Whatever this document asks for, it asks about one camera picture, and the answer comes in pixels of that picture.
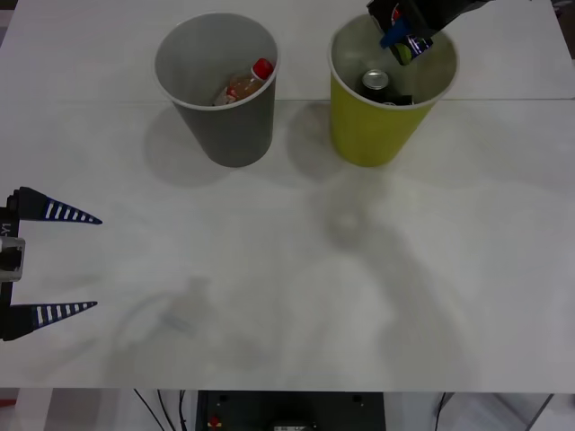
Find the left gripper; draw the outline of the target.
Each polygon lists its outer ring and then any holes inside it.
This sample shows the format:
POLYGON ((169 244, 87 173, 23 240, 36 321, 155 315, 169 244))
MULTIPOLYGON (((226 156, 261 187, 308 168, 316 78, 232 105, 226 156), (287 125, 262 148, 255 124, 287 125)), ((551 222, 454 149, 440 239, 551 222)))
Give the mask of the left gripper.
POLYGON ((17 217, 24 221, 79 224, 102 224, 102 220, 28 187, 15 189, 7 199, 7 207, 1 208, 1 314, 5 313, 1 340, 13 341, 98 304, 90 301, 10 305, 13 282, 21 279, 20 222, 17 217))

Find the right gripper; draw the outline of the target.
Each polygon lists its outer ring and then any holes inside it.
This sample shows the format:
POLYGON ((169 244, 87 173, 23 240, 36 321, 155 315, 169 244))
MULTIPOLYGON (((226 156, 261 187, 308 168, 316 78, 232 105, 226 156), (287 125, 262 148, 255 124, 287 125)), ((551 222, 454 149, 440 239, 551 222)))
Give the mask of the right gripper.
POLYGON ((488 4, 490 0, 374 0, 367 11, 382 32, 382 48, 400 43, 412 32, 431 38, 463 13, 488 4))

